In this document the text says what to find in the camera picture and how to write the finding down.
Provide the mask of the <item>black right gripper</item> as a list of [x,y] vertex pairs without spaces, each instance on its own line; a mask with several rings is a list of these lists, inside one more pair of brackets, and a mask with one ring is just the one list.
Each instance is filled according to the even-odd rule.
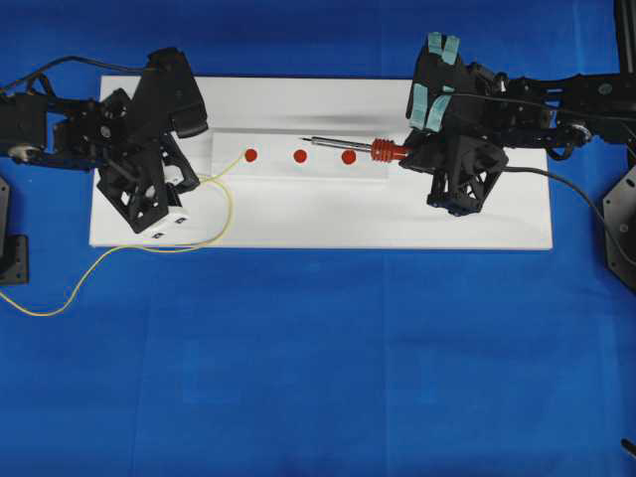
[[462,217],[479,213],[508,165],[505,151],[479,137],[458,133],[414,132],[399,165],[432,177],[426,203]]

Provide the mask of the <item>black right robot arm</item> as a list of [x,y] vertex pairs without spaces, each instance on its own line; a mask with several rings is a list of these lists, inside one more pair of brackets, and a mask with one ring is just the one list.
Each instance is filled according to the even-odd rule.
[[563,161],[598,137],[635,152],[632,75],[537,80],[470,72],[430,93],[424,123],[413,127],[398,163],[431,175],[427,203],[456,217],[482,210],[510,169],[509,149],[541,149]]

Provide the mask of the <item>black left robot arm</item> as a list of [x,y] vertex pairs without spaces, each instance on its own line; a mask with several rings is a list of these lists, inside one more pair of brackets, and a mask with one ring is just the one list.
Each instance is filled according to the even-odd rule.
[[178,142],[205,132],[208,115],[190,74],[146,71],[133,94],[102,101],[50,89],[1,97],[1,154],[17,164],[97,172],[97,188],[137,234],[200,185]]

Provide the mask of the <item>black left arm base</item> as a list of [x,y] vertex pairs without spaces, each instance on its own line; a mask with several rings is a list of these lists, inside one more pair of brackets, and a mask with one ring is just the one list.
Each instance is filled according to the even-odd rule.
[[1,286],[30,281],[29,237],[23,219],[23,195],[1,174]]

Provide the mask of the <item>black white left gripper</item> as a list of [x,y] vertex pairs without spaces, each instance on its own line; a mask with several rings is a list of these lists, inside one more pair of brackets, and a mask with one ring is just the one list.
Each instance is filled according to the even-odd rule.
[[98,169],[97,189],[140,234],[182,206],[200,186],[198,175],[170,133],[159,143],[122,149]]

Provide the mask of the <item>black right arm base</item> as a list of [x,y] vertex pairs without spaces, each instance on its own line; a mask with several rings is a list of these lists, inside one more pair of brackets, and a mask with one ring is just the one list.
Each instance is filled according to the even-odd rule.
[[603,197],[602,212],[610,230],[605,233],[607,267],[635,292],[635,166]]

